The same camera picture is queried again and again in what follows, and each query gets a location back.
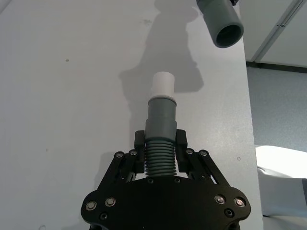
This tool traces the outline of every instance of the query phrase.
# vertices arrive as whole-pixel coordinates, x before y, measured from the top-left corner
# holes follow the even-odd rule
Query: gray connector
[[[230,0],[197,0],[213,43],[227,48],[237,43],[244,28]]]
[[[174,143],[176,130],[176,102],[163,96],[150,99],[145,129],[146,141],[163,139]]]
[[[145,129],[146,175],[175,176],[177,122],[176,102],[167,96],[153,97],[148,102]]]

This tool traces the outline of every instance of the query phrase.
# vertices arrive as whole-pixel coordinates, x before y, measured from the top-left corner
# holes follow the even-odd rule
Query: black metal plate
[[[83,202],[83,219],[109,230],[225,230],[250,214],[247,198],[236,188],[182,177],[155,177],[152,184],[148,179],[112,185],[104,194],[93,191]],[[224,196],[226,203],[218,204],[216,195]],[[116,199],[114,206],[105,206],[108,197]],[[238,197],[245,200],[245,207],[235,204]],[[92,211],[85,210],[89,201],[97,203]],[[234,217],[224,214],[226,208]],[[102,213],[107,219],[100,219]]]

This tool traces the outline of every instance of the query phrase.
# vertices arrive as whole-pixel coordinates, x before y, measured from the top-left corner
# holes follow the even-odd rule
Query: white wall
[[[255,145],[307,151],[307,74],[248,68]]]
[[[282,14],[290,5],[290,0],[241,0],[240,12],[244,25],[245,58],[253,57]]]
[[[307,67],[306,21],[307,4],[304,4],[260,62]]]

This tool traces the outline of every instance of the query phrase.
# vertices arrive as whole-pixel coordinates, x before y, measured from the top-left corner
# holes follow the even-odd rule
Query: gray pipe end
[[[219,48],[227,48],[237,43],[243,36],[244,28],[242,24],[236,23],[224,27],[213,38],[213,43]]]

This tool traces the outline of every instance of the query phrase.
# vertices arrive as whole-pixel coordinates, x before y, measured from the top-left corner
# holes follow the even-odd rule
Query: white object
[[[293,178],[307,178],[306,152],[264,145],[256,147],[256,156],[258,167]]]
[[[266,216],[306,217],[307,206],[303,180],[275,176],[258,169],[262,213]]]
[[[175,77],[169,72],[158,72],[153,76],[152,98],[166,96],[174,99]]]

